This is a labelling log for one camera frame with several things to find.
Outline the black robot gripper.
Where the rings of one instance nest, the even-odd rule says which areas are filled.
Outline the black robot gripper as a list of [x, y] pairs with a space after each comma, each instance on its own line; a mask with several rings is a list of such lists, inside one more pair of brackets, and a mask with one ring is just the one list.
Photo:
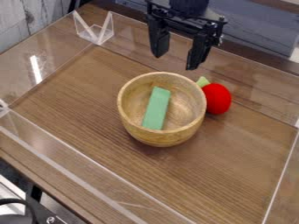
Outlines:
[[195, 35], [187, 56], [187, 70], [207, 59], [211, 46], [219, 46], [228, 20], [210, 7], [211, 0], [144, 0], [151, 51], [160, 58], [170, 49], [170, 30]]

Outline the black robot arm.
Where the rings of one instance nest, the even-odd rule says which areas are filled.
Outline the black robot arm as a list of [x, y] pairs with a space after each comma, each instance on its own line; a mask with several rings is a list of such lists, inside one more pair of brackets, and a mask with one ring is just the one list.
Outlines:
[[186, 69], [195, 70], [211, 48], [222, 44], [224, 16], [210, 9], [210, 0], [144, 0], [151, 52], [156, 58], [170, 50], [171, 30], [192, 37]]

